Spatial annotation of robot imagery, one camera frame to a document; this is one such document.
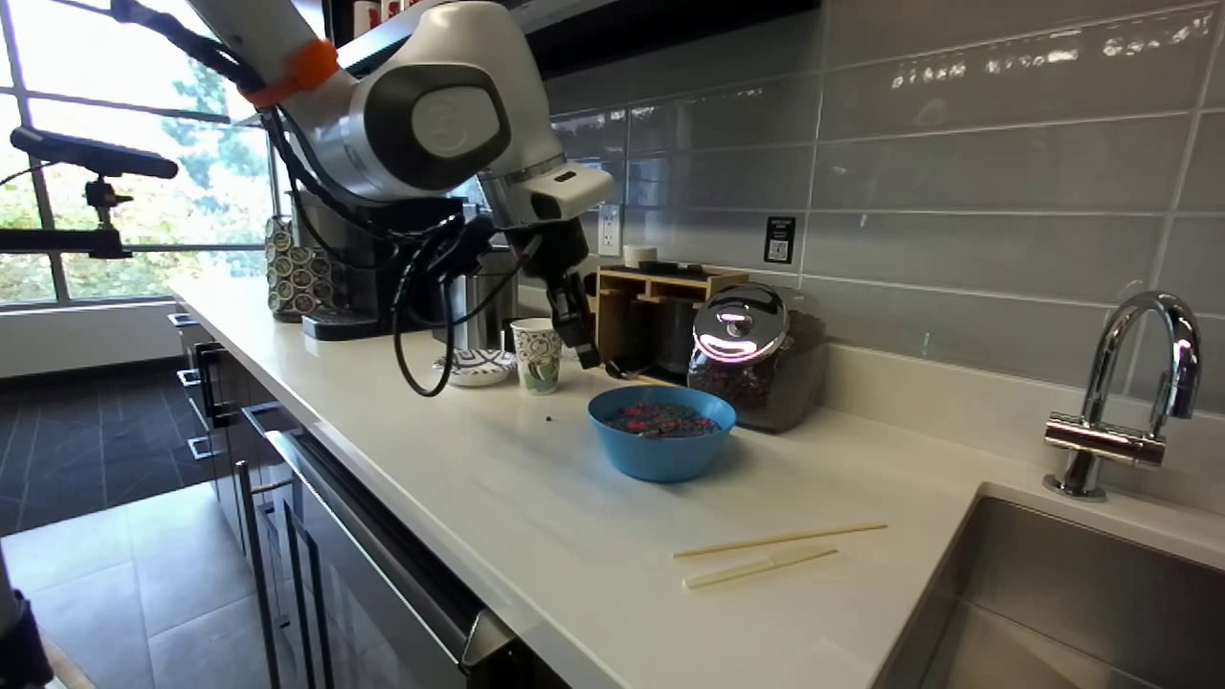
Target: window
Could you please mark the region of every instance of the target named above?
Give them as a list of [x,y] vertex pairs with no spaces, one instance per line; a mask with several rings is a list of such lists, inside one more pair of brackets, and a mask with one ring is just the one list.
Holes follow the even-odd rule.
[[[179,177],[109,177],[107,183],[131,196],[109,221],[135,258],[0,258],[0,306],[156,299],[170,281],[264,272],[261,244],[276,216],[276,182],[248,104],[162,36],[116,25],[107,6],[0,6],[0,177],[29,168],[6,147],[16,127],[150,149],[177,160]],[[145,6],[204,32],[187,0]],[[42,164],[0,183],[0,233],[96,230],[98,220],[85,203],[93,182],[77,164]]]

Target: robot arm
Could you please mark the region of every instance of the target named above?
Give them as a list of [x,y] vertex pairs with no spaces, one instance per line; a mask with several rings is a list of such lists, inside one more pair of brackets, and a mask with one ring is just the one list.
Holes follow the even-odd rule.
[[[613,196],[600,168],[574,164],[551,136],[533,49],[493,0],[421,11],[414,39],[371,77],[338,68],[289,0],[191,0],[219,41],[257,73],[257,108],[289,121],[296,147],[347,207],[444,196],[477,177],[511,244],[537,244],[525,272],[548,284],[555,326],[595,366],[574,265],[576,216]],[[150,25],[135,0],[109,11]]]

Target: electrical outlet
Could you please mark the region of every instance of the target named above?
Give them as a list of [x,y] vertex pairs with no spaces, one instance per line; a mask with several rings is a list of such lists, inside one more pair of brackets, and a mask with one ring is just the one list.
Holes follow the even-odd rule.
[[595,207],[595,252],[620,258],[620,203]]
[[766,265],[792,265],[794,226],[798,226],[794,216],[769,216],[766,220],[766,249],[763,249]]

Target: dark floor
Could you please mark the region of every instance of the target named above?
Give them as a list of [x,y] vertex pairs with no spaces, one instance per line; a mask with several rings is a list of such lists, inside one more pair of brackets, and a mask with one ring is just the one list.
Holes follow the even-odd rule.
[[248,563],[214,488],[0,540],[63,689],[266,689]]
[[0,536],[210,479],[177,367],[0,378]]

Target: blue bowl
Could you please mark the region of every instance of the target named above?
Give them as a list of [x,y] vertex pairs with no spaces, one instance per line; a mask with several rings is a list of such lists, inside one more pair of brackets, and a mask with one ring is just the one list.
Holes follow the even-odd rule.
[[[689,482],[705,475],[727,451],[734,427],[734,405],[694,388],[616,388],[595,395],[584,415],[613,466],[643,482]],[[625,429],[629,415],[652,418],[646,429]]]

